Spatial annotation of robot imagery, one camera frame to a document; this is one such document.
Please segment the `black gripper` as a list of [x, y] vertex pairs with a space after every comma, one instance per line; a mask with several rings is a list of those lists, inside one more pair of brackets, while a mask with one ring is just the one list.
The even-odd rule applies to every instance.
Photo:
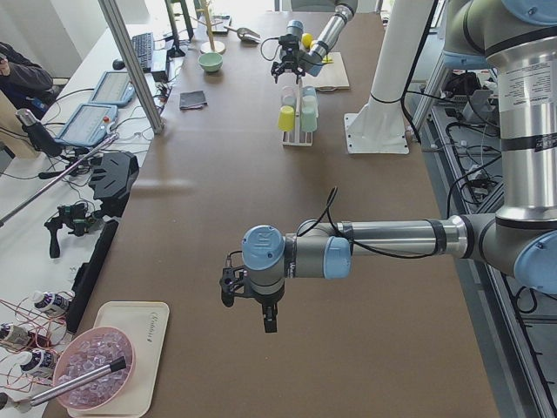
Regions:
[[221, 300], [226, 307], [232, 307], [236, 297], [255, 299], [262, 305], [265, 332], [274, 334], [278, 331], [278, 302], [284, 296], [285, 286], [270, 294], [258, 293], [252, 287], [245, 267], [233, 266], [230, 260], [225, 262], [219, 285], [221, 286]]
[[296, 84], [300, 84], [305, 76], [305, 69], [300, 63], [299, 39], [295, 35], [283, 35], [278, 38], [280, 46], [279, 61], [272, 63], [271, 74], [275, 83], [278, 82], [280, 72], [293, 72]]

